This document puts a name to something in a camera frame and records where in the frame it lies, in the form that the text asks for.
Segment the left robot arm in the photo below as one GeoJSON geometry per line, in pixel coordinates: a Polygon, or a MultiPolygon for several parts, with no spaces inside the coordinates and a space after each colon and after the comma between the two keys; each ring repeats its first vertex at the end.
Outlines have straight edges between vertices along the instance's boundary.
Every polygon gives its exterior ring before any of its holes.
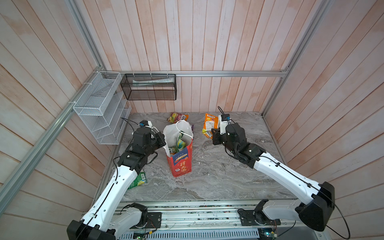
{"type": "Polygon", "coordinates": [[[72,221],[67,234],[70,240],[116,240],[132,227],[145,228],[147,207],[133,203],[116,219],[115,211],[129,186],[143,167],[150,163],[149,156],[166,145],[165,136],[150,121],[140,122],[133,140],[115,164],[115,172],[98,200],[80,221],[72,221]]]}

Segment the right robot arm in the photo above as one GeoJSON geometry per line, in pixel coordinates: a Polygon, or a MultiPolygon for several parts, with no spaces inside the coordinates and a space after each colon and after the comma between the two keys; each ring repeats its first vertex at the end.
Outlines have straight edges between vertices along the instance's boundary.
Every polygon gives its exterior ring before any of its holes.
{"type": "Polygon", "coordinates": [[[259,171],[285,187],[296,196],[286,205],[266,201],[255,208],[270,220],[296,220],[312,230],[322,232],[335,210],[335,188],[328,182],[322,184],[304,177],[275,159],[264,148],[249,143],[245,130],[239,124],[225,124],[224,129],[212,129],[214,145],[223,145],[234,159],[259,171]]]}

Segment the orange snack packet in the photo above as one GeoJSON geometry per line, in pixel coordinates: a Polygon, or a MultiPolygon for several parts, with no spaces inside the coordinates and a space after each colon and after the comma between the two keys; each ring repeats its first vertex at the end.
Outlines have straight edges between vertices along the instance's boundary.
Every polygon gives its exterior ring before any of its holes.
{"type": "Polygon", "coordinates": [[[202,129],[202,133],[207,137],[212,139],[212,129],[217,129],[219,126],[219,118],[217,116],[206,113],[204,126],[202,129]]]}

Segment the red paper gift bag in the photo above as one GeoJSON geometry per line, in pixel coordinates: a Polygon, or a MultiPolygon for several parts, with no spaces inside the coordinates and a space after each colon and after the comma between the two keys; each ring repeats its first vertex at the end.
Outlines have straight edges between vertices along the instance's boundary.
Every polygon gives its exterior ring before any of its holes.
{"type": "Polygon", "coordinates": [[[167,161],[172,175],[177,178],[192,171],[192,154],[194,134],[191,132],[191,125],[187,121],[178,121],[175,124],[164,128],[166,140],[167,161]],[[183,132],[183,140],[187,146],[181,152],[176,151],[176,142],[179,132],[183,132]]]}

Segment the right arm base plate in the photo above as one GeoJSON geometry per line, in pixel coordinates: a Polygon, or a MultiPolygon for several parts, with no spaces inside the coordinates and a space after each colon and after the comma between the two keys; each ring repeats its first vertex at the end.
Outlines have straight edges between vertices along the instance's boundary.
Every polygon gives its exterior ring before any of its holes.
{"type": "Polygon", "coordinates": [[[279,226],[281,225],[281,220],[268,219],[263,212],[257,212],[255,210],[238,209],[237,213],[239,215],[242,226],[279,226]]]}

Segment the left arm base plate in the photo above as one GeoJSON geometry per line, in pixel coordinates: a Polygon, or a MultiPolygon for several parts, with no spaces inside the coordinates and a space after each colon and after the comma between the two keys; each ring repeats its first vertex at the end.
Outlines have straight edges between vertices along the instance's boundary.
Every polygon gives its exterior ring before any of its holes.
{"type": "Polygon", "coordinates": [[[136,226],[132,226],[130,230],[133,229],[158,229],[161,227],[162,222],[162,213],[161,212],[149,212],[144,213],[144,216],[141,217],[139,223],[136,226]]]}

